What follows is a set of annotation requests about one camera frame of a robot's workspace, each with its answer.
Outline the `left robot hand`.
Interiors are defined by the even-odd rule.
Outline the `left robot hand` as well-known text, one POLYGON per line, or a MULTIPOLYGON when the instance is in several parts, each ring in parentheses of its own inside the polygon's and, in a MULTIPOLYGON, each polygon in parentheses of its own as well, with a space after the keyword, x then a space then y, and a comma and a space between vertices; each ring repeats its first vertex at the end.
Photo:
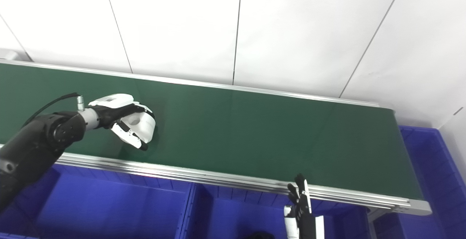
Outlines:
POLYGON ((145 105, 134 100, 130 94, 112 94, 88 104, 99 123, 97 128, 110 129, 123 142, 146 151, 153 139, 155 115, 145 105))

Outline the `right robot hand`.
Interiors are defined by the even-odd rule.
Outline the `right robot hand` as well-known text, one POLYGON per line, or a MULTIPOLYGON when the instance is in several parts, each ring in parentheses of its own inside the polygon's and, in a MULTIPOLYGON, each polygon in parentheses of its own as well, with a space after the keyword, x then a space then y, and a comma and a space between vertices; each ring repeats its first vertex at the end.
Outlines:
POLYGON ((291 205, 284 206, 284 221, 288 239, 324 239, 324 217, 312 212, 308 182, 299 173, 295 184, 288 184, 291 205))

